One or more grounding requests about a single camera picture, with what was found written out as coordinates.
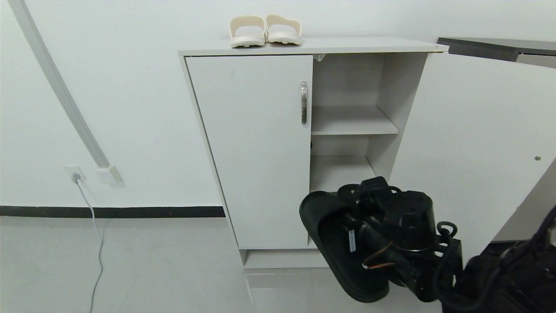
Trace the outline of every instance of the label sticker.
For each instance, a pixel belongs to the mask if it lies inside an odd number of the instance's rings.
[[[349,236],[349,252],[355,252],[355,230],[350,230],[347,232]]]

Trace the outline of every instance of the cabinet door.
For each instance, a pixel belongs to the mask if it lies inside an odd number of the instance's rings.
[[[306,248],[299,205],[309,193],[312,56],[186,62],[239,248]]]
[[[428,56],[390,183],[419,190],[479,254],[556,157],[556,70]]]

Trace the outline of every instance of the white slipper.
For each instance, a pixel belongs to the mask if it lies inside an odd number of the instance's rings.
[[[270,27],[272,25],[290,26],[295,30],[295,32],[270,31]],[[266,29],[268,42],[294,43],[296,45],[300,45],[303,42],[303,39],[301,39],[301,23],[296,19],[271,14],[266,17]]]
[[[238,28],[243,26],[257,26],[261,33],[236,35]],[[266,43],[265,20],[260,16],[236,16],[230,20],[230,45],[235,47],[264,46]]]

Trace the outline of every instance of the orange wire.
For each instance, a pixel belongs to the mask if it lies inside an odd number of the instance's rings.
[[[373,266],[369,267],[369,269],[374,270],[376,268],[382,268],[382,267],[392,266],[392,265],[396,265],[396,263],[388,262],[388,263],[377,264],[377,265],[373,265]]]
[[[375,257],[379,256],[381,253],[383,253],[384,251],[386,251],[386,249],[390,248],[390,246],[393,244],[393,241],[390,241],[390,243],[388,243],[384,248],[376,251],[375,253],[373,253],[372,255],[369,255],[368,257],[366,257],[363,260],[363,264],[367,265],[369,263],[369,261],[371,261],[372,259],[374,259]]]

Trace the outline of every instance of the slipper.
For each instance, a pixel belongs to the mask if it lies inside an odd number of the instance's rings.
[[[303,199],[299,215],[344,291],[359,302],[375,302],[388,294],[388,276],[383,270],[363,268],[363,260],[374,251],[357,246],[349,234],[350,225],[341,216],[352,211],[338,197],[316,191]]]
[[[291,31],[270,31],[272,25],[286,25],[295,30]],[[281,42],[293,43],[300,45],[303,42],[301,39],[301,23],[296,19],[289,19],[279,15],[271,14],[266,17],[267,41],[268,42]]]
[[[237,30],[243,26],[258,26],[261,33],[236,35]],[[266,43],[266,24],[265,20],[260,16],[236,16],[230,20],[230,45],[232,48],[264,46]]]

